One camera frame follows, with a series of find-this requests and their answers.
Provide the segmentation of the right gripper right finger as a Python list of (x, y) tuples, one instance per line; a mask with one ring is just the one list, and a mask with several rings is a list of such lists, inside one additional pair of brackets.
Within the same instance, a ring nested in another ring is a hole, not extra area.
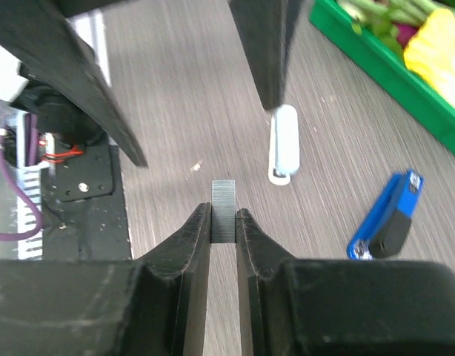
[(239, 321), (243, 355), (304, 355), (300, 260), (269, 237), (252, 213), (236, 215)]

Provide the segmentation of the long staple strip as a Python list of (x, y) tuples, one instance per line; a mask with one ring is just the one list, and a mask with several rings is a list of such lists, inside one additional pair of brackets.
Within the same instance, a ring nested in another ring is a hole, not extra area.
[(236, 184), (234, 180), (214, 180), (211, 191), (212, 243), (236, 242)]

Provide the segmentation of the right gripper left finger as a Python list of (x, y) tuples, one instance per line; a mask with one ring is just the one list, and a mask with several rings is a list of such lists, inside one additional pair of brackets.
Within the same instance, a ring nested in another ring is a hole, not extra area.
[(135, 355), (201, 355), (205, 338), (211, 206), (198, 205), (175, 233), (139, 258)]

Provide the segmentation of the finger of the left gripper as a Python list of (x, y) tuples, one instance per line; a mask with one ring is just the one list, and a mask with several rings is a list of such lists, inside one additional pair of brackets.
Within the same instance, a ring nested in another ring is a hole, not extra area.
[(233, 0), (229, 7), (262, 107), (284, 102), (290, 45), (301, 0)]
[(88, 48), (57, 1), (0, 1), (0, 45), (26, 64), (115, 140), (132, 163), (147, 166), (143, 150)]

